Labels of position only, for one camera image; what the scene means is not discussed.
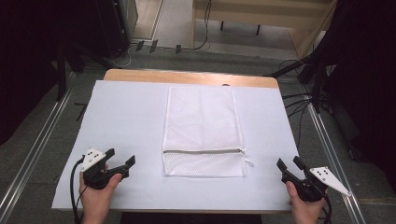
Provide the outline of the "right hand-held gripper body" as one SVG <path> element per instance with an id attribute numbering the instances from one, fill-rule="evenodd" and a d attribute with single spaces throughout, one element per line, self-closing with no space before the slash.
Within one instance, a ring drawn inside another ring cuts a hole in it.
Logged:
<path id="1" fill-rule="evenodd" d="M 293 178 L 299 197 L 305 202 L 320 201 L 328 188 L 350 196 L 351 191 L 332 173 L 328 167 L 310 168 L 305 179 Z"/>

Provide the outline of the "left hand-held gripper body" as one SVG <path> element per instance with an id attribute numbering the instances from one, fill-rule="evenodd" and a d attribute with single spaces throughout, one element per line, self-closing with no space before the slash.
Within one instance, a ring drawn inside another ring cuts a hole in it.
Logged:
<path id="1" fill-rule="evenodd" d="M 82 163 L 81 172 L 86 186 L 93 189 L 103 189 L 110 179 L 107 178 L 105 165 L 101 160 L 105 157 L 105 152 L 94 148 L 89 148 Z"/>

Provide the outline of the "white mesh laundry bag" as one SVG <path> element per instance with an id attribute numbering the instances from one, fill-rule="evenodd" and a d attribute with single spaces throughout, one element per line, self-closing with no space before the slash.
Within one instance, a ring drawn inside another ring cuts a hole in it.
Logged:
<path id="1" fill-rule="evenodd" d="M 233 90 L 169 89 L 163 132 L 163 168 L 167 175 L 243 177 L 246 163 Z"/>

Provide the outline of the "person's left hand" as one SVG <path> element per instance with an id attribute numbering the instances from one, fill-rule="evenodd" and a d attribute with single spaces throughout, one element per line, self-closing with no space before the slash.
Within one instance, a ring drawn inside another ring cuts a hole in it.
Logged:
<path id="1" fill-rule="evenodd" d="M 81 202 L 85 214 L 107 215 L 113 192 L 121 181 L 121 174 L 113 175 L 104 189 L 93 189 L 85 185 L 83 174 L 79 175 Z"/>

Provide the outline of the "person's right hand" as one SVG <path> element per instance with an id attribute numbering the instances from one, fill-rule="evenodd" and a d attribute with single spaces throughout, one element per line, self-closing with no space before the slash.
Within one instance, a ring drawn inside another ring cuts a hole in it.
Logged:
<path id="1" fill-rule="evenodd" d="M 295 217 L 305 217 L 305 218 L 318 218 L 322 207 L 325 204 L 325 200 L 321 199 L 317 202 L 304 202 L 297 192 L 294 184 L 292 182 L 286 183 L 287 192 L 290 196 L 289 204 L 292 207 L 292 215 Z"/>

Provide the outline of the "white table sheet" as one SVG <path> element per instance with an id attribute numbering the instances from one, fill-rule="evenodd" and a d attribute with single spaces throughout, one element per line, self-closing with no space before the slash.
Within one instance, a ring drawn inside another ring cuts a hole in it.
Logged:
<path id="1" fill-rule="evenodd" d="M 162 141 L 167 83 L 98 81 L 52 206 L 71 209 L 78 186 L 71 169 L 93 147 L 115 149 L 111 167 L 135 156 L 129 177 L 117 186 L 111 206 L 121 211 L 275 213 L 289 210 L 289 195 L 276 163 L 293 173 L 298 151 L 279 89 L 236 87 L 234 93 L 249 161 L 243 177 L 188 178 L 163 171 Z"/>

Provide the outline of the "wooden table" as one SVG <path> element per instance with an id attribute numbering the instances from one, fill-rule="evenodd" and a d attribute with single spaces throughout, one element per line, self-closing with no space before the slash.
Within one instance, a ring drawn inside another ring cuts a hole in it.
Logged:
<path id="1" fill-rule="evenodd" d="M 272 77 L 250 77 L 218 73 L 198 73 L 163 70 L 127 70 L 109 69 L 104 80 L 133 81 L 133 82 L 161 82 L 178 84 L 218 85 L 228 84 L 238 87 L 273 88 L 278 89 L 278 83 Z"/>

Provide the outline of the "dark curtain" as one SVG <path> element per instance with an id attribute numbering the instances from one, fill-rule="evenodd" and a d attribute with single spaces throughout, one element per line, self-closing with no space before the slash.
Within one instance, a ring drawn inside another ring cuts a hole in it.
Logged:
<path id="1" fill-rule="evenodd" d="M 78 24 L 90 0 L 0 0 L 0 146 L 42 97 L 81 71 Z"/>
<path id="2" fill-rule="evenodd" d="M 396 0 L 338 0 L 321 55 L 323 86 L 356 160 L 378 167 L 396 193 Z"/>

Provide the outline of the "black cabinet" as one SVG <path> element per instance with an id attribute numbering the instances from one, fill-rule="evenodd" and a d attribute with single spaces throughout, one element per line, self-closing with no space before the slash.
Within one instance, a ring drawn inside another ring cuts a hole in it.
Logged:
<path id="1" fill-rule="evenodd" d="M 114 59 L 132 41 L 138 13 L 135 0 L 94 0 L 105 40 L 105 55 Z"/>

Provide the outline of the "light wooden furniture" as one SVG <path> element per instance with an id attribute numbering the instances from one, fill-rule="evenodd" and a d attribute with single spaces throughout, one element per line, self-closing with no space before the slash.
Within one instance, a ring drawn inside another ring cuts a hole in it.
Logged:
<path id="1" fill-rule="evenodd" d="M 338 0 L 192 0 L 191 44 L 194 45 L 195 21 L 205 17 L 257 25 L 286 27 L 299 59 L 307 56 L 318 35 L 332 21 Z"/>

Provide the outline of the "metal floor rail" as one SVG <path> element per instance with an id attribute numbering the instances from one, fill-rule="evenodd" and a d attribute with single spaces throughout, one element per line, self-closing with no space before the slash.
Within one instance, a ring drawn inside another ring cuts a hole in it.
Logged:
<path id="1" fill-rule="evenodd" d="M 310 105 L 308 108 L 311 119 L 314 122 L 315 128 L 318 133 L 318 137 L 320 139 L 325 155 L 327 157 L 329 167 L 333 171 L 334 175 L 338 178 L 338 180 L 343 184 L 343 186 L 350 192 L 349 196 L 342 194 L 342 198 L 346 206 L 346 210 L 349 214 L 351 223 L 367 224 L 364 215 L 361 211 L 361 207 L 359 205 L 358 199 L 352 188 L 352 185 L 349 183 L 347 179 L 347 174 L 344 171 L 344 167 L 339 157 L 337 156 L 335 147 L 329 136 L 328 130 L 322 120 L 321 113 L 318 113 L 313 105 Z"/>
<path id="2" fill-rule="evenodd" d="M 0 146 L 0 224 L 7 224 L 67 106 L 71 90 L 59 101 L 50 91 L 14 135 Z"/>

